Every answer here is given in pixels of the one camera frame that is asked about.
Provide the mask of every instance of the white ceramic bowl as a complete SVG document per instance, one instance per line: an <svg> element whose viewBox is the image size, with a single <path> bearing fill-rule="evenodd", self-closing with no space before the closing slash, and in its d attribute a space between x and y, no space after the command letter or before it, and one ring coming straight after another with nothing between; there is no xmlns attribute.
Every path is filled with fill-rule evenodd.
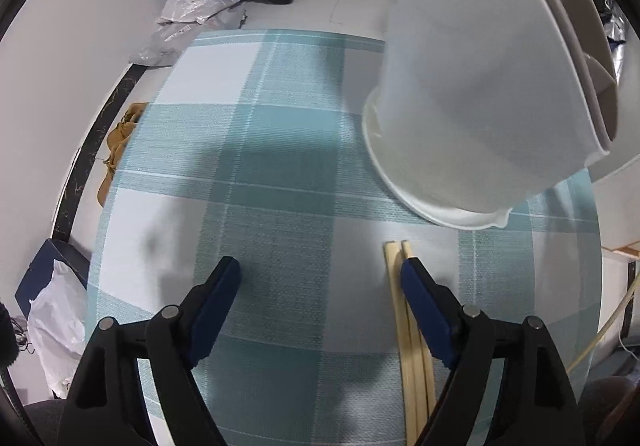
<svg viewBox="0 0 640 446"><path fill-rule="evenodd" d="M411 209L452 227L504 225L512 206L607 154L579 43L568 47L548 0L396 1L363 129ZM478 223L436 220L433 206Z"/></svg>
<svg viewBox="0 0 640 446"><path fill-rule="evenodd" d="M571 54L598 141L608 151L618 127L618 86L600 15L592 0L546 4Z"/></svg>

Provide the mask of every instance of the teal plaid fabric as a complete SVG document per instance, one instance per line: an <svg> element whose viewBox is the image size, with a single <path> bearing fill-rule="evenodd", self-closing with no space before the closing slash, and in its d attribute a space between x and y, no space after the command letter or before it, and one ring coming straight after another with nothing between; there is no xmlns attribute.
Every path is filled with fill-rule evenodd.
<svg viewBox="0 0 640 446"><path fill-rule="evenodd" d="M341 34L207 32L147 108L114 179L87 337L104 316L124 323L179 303L220 257L237 258L241 289L194 371L230 445L404 443L385 241L411 240L437 281L491 317L542 317L565 363L596 333L588 173L518 206L504 229L420 219L379 180L360 131L382 56L382 42ZM492 414L494 367L473 444ZM435 368L441 389L448 371ZM572 373L576 392L587 369Z"/></svg>

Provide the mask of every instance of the white wall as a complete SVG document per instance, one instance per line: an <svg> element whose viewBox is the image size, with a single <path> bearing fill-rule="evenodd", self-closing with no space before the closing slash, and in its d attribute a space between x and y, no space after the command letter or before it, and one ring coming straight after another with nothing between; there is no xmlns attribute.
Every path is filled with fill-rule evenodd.
<svg viewBox="0 0 640 446"><path fill-rule="evenodd" d="M640 241L640 156L593 183L600 241L607 249Z"/></svg>
<svg viewBox="0 0 640 446"><path fill-rule="evenodd" d="M165 0L27 0L0 41L0 299L14 293L71 159Z"/></svg>
<svg viewBox="0 0 640 446"><path fill-rule="evenodd" d="M606 251L602 253L602 302L600 303L598 330L604 327L626 293L626 268L627 262L624 258ZM618 346L618 334L622 328L623 315L624 312L596 345L591 365L596 365L609 357Z"/></svg>

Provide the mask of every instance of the chopsticks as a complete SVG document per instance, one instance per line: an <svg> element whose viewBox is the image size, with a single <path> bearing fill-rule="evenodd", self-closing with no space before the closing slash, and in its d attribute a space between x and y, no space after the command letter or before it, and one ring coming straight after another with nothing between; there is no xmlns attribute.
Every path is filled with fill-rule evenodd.
<svg viewBox="0 0 640 446"><path fill-rule="evenodd" d="M402 263L415 256L411 244L390 241L383 250L396 314L406 443L413 446L436 405L433 358L400 286Z"/></svg>

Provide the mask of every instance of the plastic bag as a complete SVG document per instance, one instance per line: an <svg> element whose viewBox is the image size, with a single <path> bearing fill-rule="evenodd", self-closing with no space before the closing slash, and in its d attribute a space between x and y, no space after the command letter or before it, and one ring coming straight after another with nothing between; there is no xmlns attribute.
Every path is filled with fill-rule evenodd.
<svg viewBox="0 0 640 446"><path fill-rule="evenodd" d="M205 26L214 31L239 29L245 18L245 11L244 4L224 9L222 12L209 18L205 22Z"/></svg>
<svg viewBox="0 0 640 446"><path fill-rule="evenodd" d="M244 20L244 4L219 12L203 25L167 23L151 34L144 47L131 55L129 63L143 66L172 66L202 31L239 29L242 20Z"/></svg>
<svg viewBox="0 0 640 446"><path fill-rule="evenodd" d="M168 23L161 26L138 52L132 54L129 63L144 66L171 66L184 50L202 32L198 23Z"/></svg>
<svg viewBox="0 0 640 446"><path fill-rule="evenodd" d="M159 21L204 23L240 0L167 0Z"/></svg>
<svg viewBox="0 0 640 446"><path fill-rule="evenodd" d="M53 261L51 281L31 302L27 332L47 385L66 399L84 351L86 291L66 263Z"/></svg>

